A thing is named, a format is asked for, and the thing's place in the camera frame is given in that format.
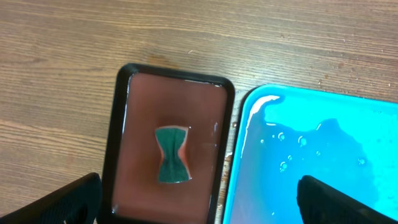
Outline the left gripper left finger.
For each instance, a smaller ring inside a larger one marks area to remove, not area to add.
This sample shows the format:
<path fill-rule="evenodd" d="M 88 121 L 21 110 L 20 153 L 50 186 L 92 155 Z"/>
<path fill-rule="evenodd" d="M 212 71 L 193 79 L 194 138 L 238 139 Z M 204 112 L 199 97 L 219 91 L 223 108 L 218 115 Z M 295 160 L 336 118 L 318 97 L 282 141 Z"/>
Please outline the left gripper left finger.
<path fill-rule="evenodd" d="M 100 176 L 92 172 L 1 217 L 1 224 L 93 224 L 102 195 Z"/>

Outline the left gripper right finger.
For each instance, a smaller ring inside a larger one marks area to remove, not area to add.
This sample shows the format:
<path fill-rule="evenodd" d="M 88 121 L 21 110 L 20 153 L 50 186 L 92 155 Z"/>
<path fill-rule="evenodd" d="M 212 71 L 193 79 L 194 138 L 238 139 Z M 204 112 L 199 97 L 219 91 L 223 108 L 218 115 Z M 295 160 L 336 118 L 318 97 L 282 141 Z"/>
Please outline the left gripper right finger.
<path fill-rule="evenodd" d="M 298 181 L 297 204 L 304 224 L 397 224 L 310 175 Z"/>

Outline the orange green scrub sponge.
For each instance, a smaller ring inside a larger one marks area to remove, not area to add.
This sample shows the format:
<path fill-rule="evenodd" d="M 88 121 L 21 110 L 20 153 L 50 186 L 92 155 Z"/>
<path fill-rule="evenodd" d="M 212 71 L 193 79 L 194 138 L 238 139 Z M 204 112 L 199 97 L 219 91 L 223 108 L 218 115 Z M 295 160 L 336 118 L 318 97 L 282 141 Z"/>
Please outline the orange green scrub sponge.
<path fill-rule="evenodd" d="M 159 182 L 176 184 L 192 178 L 186 158 L 187 138 L 187 127 L 163 126 L 155 130 L 161 155 Z"/>

